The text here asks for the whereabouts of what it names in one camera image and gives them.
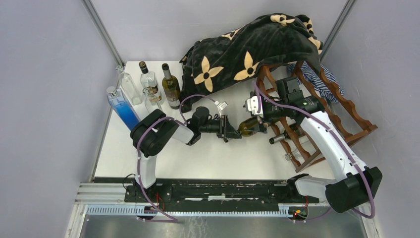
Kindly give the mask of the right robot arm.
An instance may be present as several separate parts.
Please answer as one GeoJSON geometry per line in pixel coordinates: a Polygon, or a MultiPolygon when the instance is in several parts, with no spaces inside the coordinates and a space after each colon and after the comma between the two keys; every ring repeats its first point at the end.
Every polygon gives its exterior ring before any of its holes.
{"type": "Polygon", "coordinates": [[[308,174],[295,176],[286,188],[287,198],[299,202],[305,196],[316,197],[327,201],[338,213],[353,210],[372,219],[375,216],[374,197],[383,178],[382,172],[378,167],[368,167],[354,153],[320,101],[315,96],[304,97],[294,78],[277,81],[278,93],[282,97],[279,102],[263,94],[258,86],[254,88],[257,108],[252,113],[266,119],[268,111],[272,110],[279,117],[293,119],[315,142],[334,175],[334,179],[308,174]]]}

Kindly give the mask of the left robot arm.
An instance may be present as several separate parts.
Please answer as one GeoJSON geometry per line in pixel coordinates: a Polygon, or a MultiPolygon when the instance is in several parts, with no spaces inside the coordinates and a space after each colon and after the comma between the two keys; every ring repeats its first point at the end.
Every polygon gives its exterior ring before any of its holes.
{"type": "Polygon", "coordinates": [[[156,109],[139,122],[130,132],[133,146],[138,150],[137,196],[144,202],[150,202],[156,195],[153,187],[156,183],[157,156],[171,139],[192,146],[197,143],[202,133],[213,133],[219,139],[241,139],[242,135],[229,122],[227,115],[210,116],[206,107],[198,107],[186,124],[181,124],[156,109]]]}

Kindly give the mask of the wooden wine rack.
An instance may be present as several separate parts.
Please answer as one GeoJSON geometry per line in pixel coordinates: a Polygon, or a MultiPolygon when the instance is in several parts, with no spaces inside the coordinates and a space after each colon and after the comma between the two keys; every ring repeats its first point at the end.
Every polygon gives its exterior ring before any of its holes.
{"type": "MultiPolygon", "coordinates": [[[[310,92],[311,95],[316,97],[319,102],[324,106],[325,111],[327,112],[330,120],[332,121],[333,125],[337,128],[340,134],[344,137],[344,141],[347,143],[348,146],[352,146],[358,143],[360,140],[371,134],[374,130],[377,129],[375,124],[372,124],[369,120],[363,119],[356,111],[356,106],[351,100],[345,99],[339,91],[338,84],[330,82],[326,79],[324,70],[318,75],[323,83],[327,86],[327,88],[332,92],[332,94],[338,99],[339,103],[344,107],[344,109],[348,112],[348,114],[353,118],[353,120],[359,125],[361,128],[361,132],[357,134],[349,133],[342,125],[341,119],[338,115],[334,114],[332,110],[329,108],[328,102],[325,98],[318,95],[317,91],[315,90],[312,83],[306,81],[304,79],[303,73],[301,71],[301,66],[303,62],[298,62],[294,70],[292,71],[291,75],[296,76],[298,79],[301,80],[302,84],[306,87],[306,89],[310,92]]],[[[262,90],[263,95],[268,95],[271,92],[275,92],[277,90],[276,80],[272,76],[271,70],[274,68],[279,67],[278,64],[274,65],[266,65],[262,66],[258,77],[257,77],[257,86],[259,89],[262,90]]],[[[295,167],[295,172],[301,172],[305,168],[319,163],[323,161],[325,158],[321,156],[321,152],[316,146],[313,139],[308,136],[308,140],[315,148],[315,152],[309,153],[305,149],[302,148],[301,143],[297,137],[297,134],[292,131],[289,125],[287,125],[286,117],[281,117],[279,122],[283,125],[286,132],[291,133],[291,141],[294,143],[296,148],[298,148],[299,152],[303,155],[305,161],[303,163],[298,162],[294,157],[292,157],[292,164],[295,167]]]]}

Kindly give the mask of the green wine bottle back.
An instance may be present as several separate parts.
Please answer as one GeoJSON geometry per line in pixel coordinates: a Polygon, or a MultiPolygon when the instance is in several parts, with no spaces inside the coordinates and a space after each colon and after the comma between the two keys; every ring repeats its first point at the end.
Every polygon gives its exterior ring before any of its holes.
{"type": "Polygon", "coordinates": [[[162,70],[164,74],[164,78],[162,80],[162,86],[163,86],[168,104],[172,109],[179,109],[181,90],[180,90],[178,79],[171,74],[169,65],[167,63],[162,64],[162,70]]]}

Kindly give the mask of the clear bottle black cap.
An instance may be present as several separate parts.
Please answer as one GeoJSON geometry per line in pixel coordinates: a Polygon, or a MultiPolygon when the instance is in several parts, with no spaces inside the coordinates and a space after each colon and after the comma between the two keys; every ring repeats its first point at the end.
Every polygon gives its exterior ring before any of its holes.
{"type": "Polygon", "coordinates": [[[149,71],[144,61],[139,62],[139,68],[141,70],[140,81],[143,88],[147,89],[151,96],[155,96],[159,103],[162,102],[162,96],[158,89],[158,82],[156,75],[153,71],[149,71]]]}

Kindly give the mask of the tall clear glass bottle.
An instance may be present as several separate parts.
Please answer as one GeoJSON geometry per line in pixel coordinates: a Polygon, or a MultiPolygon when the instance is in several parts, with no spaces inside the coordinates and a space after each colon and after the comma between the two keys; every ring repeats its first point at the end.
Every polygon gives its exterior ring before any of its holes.
{"type": "Polygon", "coordinates": [[[118,81],[132,105],[139,105],[143,102],[142,95],[134,83],[132,76],[125,72],[123,66],[118,65],[115,70],[118,72],[118,81]]]}

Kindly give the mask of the blue liquid square bottle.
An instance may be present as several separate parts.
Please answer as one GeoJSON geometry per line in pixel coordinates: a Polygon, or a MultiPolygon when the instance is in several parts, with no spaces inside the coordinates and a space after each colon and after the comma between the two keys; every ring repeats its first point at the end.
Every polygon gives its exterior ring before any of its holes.
{"type": "Polygon", "coordinates": [[[133,109],[129,100],[127,99],[121,88],[110,86],[107,88],[106,93],[107,100],[111,108],[117,113],[119,118],[131,131],[137,124],[140,123],[140,118],[133,109]]]}

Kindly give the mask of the black floral blanket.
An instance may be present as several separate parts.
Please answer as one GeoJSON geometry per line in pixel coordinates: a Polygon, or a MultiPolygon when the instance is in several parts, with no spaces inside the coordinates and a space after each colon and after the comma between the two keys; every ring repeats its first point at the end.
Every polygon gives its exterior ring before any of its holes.
{"type": "Polygon", "coordinates": [[[180,60],[182,64],[181,111],[189,112],[199,98],[257,77],[265,65],[298,61],[321,71],[323,42],[313,31],[311,19],[284,13],[262,15],[223,35],[196,41],[180,60]]]}

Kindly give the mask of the blue striped cloth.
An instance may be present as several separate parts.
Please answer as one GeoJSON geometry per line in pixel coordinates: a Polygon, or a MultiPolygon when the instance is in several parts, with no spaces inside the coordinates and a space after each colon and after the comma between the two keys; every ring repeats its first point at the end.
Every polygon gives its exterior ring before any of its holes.
{"type": "MultiPolygon", "coordinates": [[[[325,77],[328,81],[338,84],[336,78],[330,70],[328,70],[324,65],[321,65],[324,70],[325,77]]],[[[323,83],[321,78],[313,71],[313,69],[304,62],[301,66],[301,71],[303,73],[304,79],[313,84],[315,90],[320,93],[320,95],[331,103],[338,103],[338,99],[332,94],[332,92],[327,88],[323,83]]]]}

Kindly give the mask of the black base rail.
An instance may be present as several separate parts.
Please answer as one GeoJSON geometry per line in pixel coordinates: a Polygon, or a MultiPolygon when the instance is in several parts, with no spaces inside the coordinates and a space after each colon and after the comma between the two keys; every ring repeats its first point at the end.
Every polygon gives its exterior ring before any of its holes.
{"type": "Polygon", "coordinates": [[[228,180],[228,179],[175,179],[159,178],[143,194],[136,186],[133,175],[125,178],[96,177],[95,183],[121,185],[124,201],[145,203],[150,210],[163,212],[229,212],[277,211],[289,205],[292,211],[311,206],[328,207],[326,201],[299,195],[288,180],[228,180]]]}

